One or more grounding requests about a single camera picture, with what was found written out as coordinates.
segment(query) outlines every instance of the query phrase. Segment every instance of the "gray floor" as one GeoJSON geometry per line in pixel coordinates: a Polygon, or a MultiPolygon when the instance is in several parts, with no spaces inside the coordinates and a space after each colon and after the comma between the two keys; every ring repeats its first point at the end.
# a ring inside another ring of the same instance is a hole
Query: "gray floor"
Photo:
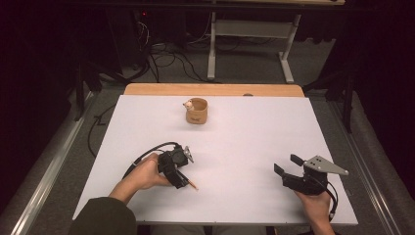
{"type": "MultiPolygon", "coordinates": [[[[216,60],[216,81],[223,83],[284,83],[281,67],[277,61],[277,47],[283,46],[281,41],[265,44],[259,39],[236,45],[233,40],[219,41],[216,60]]],[[[314,45],[310,41],[296,42],[289,57],[290,66],[296,84],[305,85],[317,78],[331,50],[333,43],[314,45]]],[[[160,82],[197,82],[187,76],[196,77],[190,64],[176,53],[161,51],[154,55],[159,66],[160,82]]],[[[188,47],[187,50],[169,47],[170,52],[181,52],[193,64],[199,77],[205,79],[208,64],[208,48],[188,47]]],[[[147,72],[137,82],[155,82],[151,72],[147,72]]],[[[83,124],[75,135],[65,163],[54,182],[48,198],[39,211],[27,234],[66,234],[71,217],[77,205],[89,171],[94,163],[88,150],[88,133],[94,122],[94,116],[101,114],[110,105],[115,104],[122,94],[123,87],[117,84],[104,83],[101,93],[90,100],[90,109],[84,116],[83,124]]],[[[353,100],[352,134],[345,133],[339,118],[341,104],[328,103],[322,95],[323,91],[306,94],[312,103],[314,112],[326,138],[329,150],[335,163],[350,171],[350,176],[342,177],[359,224],[357,226],[336,227],[342,234],[415,234],[415,206],[396,172],[379,145],[373,129],[365,118],[356,95],[353,100]]],[[[106,128],[111,119],[112,110],[103,116],[107,125],[94,126],[91,132],[91,148],[97,153],[106,128]]],[[[43,174],[54,160],[56,153],[65,145],[66,136],[73,129],[74,112],[63,124],[44,154],[39,158],[25,183],[22,185],[11,204],[0,217],[0,234],[11,234],[19,221],[27,203],[32,197],[43,174]]],[[[278,234],[298,234],[307,231],[306,226],[278,227],[278,234]]]]}

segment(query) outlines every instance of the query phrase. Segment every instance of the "human hand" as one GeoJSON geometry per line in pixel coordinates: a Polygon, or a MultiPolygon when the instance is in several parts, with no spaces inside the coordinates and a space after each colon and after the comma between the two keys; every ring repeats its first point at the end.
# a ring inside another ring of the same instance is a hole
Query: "human hand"
{"type": "Polygon", "coordinates": [[[330,195],[323,192],[320,195],[304,195],[294,191],[300,198],[304,213],[316,235],[335,234],[329,220],[330,195]]]}
{"type": "Polygon", "coordinates": [[[152,153],[142,160],[111,192],[111,198],[128,204],[132,196],[140,189],[149,189],[156,185],[170,185],[170,182],[158,172],[159,155],[152,153]]]}

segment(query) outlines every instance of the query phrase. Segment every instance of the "black device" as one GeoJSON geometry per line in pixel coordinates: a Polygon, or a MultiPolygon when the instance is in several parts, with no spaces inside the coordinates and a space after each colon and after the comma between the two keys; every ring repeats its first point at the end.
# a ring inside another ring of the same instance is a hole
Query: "black device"
{"type": "Polygon", "coordinates": [[[326,191],[333,199],[333,207],[329,215],[329,219],[331,220],[336,212],[339,199],[337,193],[335,197],[327,188],[328,184],[330,184],[336,192],[336,189],[327,179],[327,173],[348,175],[348,171],[320,156],[315,156],[308,161],[304,161],[296,155],[291,155],[290,159],[293,163],[303,166],[303,177],[286,173],[283,168],[274,164],[274,171],[281,176],[283,185],[305,195],[319,195],[326,191]]]}
{"type": "Polygon", "coordinates": [[[167,180],[174,185],[177,189],[186,186],[190,183],[189,179],[178,170],[179,167],[187,165],[193,161],[192,154],[190,153],[189,147],[186,146],[184,149],[181,145],[175,142],[167,142],[160,144],[141,155],[134,163],[129,167],[127,172],[122,178],[125,178],[140,162],[141,160],[153,151],[161,151],[160,148],[167,145],[174,145],[172,151],[162,151],[159,155],[158,171],[163,173],[167,180]]]}

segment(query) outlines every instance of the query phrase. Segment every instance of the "dark sleeve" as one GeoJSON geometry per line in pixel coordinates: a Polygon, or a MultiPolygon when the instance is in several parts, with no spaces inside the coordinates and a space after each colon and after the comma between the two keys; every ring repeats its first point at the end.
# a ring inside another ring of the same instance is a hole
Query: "dark sleeve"
{"type": "Polygon", "coordinates": [[[136,235],[137,225],[134,213],[114,198],[90,199],[73,221],[69,235],[80,234],[122,234],[136,235]]]}

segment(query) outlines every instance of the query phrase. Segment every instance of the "white table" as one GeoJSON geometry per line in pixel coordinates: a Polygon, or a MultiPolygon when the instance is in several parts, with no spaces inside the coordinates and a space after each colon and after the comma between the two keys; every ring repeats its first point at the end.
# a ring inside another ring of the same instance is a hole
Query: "white table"
{"type": "MultiPolygon", "coordinates": [[[[190,146],[195,163],[181,171],[200,190],[139,191],[128,204],[139,223],[306,224],[300,200],[282,186],[273,164],[300,176],[302,167],[290,161],[290,154],[332,160],[309,100],[199,96],[208,101],[208,118],[194,125],[186,122],[182,106],[192,97],[120,97],[73,217],[89,199],[108,196],[138,156],[174,141],[190,146]]],[[[341,201],[332,222],[356,224],[340,178],[329,174],[329,180],[341,201]]]]}

